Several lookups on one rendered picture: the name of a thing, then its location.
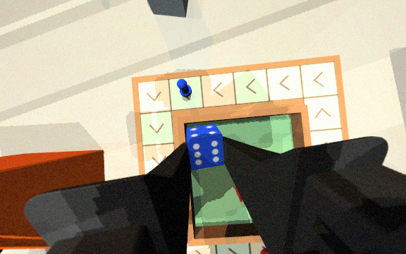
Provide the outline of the blue pawn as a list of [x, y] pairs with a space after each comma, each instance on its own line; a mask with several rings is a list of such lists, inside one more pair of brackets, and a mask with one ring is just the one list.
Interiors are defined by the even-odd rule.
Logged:
[[180, 93], [184, 97], [189, 97], [192, 93], [191, 87], [187, 84], [186, 80], [180, 79], [177, 82], [177, 86], [180, 89]]

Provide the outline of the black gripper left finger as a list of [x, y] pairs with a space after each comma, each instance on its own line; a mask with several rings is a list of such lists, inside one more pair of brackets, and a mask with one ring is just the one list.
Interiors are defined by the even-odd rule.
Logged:
[[157, 254], [187, 254], [190, 181], [184, 142], [147, 174], [49, 190], [30, 198], [24, 215], [49, 247], [144, 224]]

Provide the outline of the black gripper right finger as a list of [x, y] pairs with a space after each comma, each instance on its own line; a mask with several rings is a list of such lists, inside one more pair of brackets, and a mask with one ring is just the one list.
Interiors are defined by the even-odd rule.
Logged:
[[293, 241], [308, 176], [382, 164], [388, 141], [366, 136], [283, 153], [223, 136], [224, 164], [269, 254], [295, 254]]

